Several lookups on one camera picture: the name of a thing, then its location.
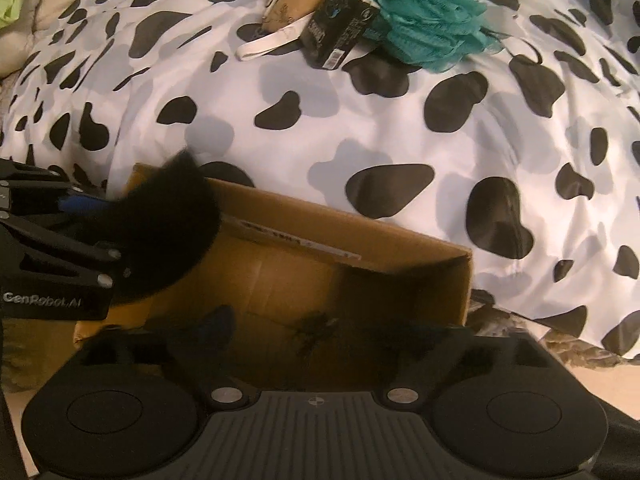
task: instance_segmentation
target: circular pad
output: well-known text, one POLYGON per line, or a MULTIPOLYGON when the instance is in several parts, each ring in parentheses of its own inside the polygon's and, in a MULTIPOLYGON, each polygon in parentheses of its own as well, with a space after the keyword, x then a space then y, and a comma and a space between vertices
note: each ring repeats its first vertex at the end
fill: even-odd
POLYGON ((142 402, 125 392, 104 390, 78 397, 66 417, 78 430, 108 434, 126 430, 142 415, 142 402))
POLYGON ((587 392, 549 368, 511 368, 445 390, 432 428, 454 455, 509 478, 577 470, 602 446, 607 419, 587 392))
POLYGON ((74 379, 44 386, 24 411, 22 434, 40 469, 133 477, 180 454, 197 430, 194 400, 163 378, 74 379))

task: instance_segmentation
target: teal bath loofah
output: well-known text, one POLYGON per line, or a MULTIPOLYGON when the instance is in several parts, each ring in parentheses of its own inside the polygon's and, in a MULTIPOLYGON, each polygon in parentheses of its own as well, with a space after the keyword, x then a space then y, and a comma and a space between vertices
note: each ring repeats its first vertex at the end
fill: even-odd
POLYGON ((380 14, 365 37, 381 41, 399 60, 444 72, 467 54, 497 41, 481 31, 485 4, 476 0, 376 0, 380 14))

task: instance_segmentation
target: black product box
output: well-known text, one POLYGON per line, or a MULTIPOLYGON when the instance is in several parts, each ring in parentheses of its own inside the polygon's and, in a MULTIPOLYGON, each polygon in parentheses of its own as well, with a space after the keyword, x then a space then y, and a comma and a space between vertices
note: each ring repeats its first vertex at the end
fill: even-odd
POLYGON ((338 68, 379 12, 374 0, 323 0, 300 35, 309 63, 338 68))

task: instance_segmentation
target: black cable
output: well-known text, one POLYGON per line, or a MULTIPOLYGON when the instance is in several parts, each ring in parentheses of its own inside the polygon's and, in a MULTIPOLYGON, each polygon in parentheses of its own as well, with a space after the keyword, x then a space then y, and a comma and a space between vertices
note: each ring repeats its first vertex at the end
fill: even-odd
MULTIPOLYGON (((2 326, 2 316, 0 316, 0 363, 2 362, 3 340, 4 327, 2 326)), ((15 437, 14 425, 11 422, 9 408, 0 386, 0 480, 26 480, 27 478, 27 471, 20 455, 20 447, 15 437)))

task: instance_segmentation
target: silver button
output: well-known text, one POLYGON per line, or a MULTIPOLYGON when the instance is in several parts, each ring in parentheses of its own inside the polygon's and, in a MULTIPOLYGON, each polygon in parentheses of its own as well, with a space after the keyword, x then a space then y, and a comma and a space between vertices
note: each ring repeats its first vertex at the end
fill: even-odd
POLYGON ((418 400, 418 392, 410 388, 394 388, 386 394, 386 398, 396 404, 411 404, 418 400))
POLYGON ((225 388, 217 388, 211 393, 211 398, 220 404, 231 404, 242 399, 242 392, 237 388, 226 386, 225 388))

